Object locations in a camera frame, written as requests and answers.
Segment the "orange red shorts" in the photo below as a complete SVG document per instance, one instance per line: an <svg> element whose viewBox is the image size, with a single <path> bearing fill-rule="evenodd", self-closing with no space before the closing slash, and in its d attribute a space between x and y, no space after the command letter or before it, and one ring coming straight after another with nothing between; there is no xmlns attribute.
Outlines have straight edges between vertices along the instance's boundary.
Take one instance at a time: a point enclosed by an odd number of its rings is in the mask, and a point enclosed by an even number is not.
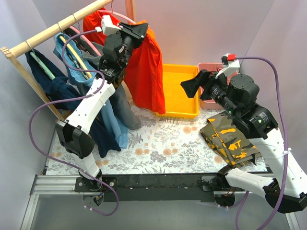
<svg viewBox="0 0 307 230"><path fill-rule="evenodd" d="M124 82L138 107L165 114L163 55L149 27L142 45L132 53Z"/></svg>

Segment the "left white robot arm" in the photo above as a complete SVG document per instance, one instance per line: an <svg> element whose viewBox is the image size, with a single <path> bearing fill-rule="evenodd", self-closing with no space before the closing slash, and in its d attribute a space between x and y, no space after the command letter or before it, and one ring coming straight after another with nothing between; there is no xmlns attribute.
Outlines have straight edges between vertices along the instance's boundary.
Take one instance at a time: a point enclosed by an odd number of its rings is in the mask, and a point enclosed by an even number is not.
<svg viewBox="0 0 307 230"><path fill-rule="evenodd" d="M118 26L102 23L102 27L96 29L101 30L106 39L98 68L94 70L94 81L72 114L56 124L61 145L76 156L82 183L90 191L96 192L107 186L101 180L102 172L93 156L96 142L90 129L97 115L100 112L113 114L115 121L130 130L141 127L141 121L132 112L121 83L132 53L143 43L147 29L147 23L120 23Z"/></svg>

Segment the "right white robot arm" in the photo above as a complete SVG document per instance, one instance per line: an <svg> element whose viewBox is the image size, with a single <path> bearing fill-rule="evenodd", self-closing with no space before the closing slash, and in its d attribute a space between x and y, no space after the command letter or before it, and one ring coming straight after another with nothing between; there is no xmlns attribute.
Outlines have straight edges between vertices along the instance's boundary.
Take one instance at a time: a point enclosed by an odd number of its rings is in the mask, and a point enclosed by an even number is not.
<svg viewBox="0 0 307 230"><path fill-rule="evenodd" d="M203 88L201 98L213 99L224 109L200 130L208 146L226 162L208 186L248 190L280 213L306 208L307 176L285 147L271 112L256 103L259 87L250 76L228 79L203 69L181 87L189 98Z"/></svg>

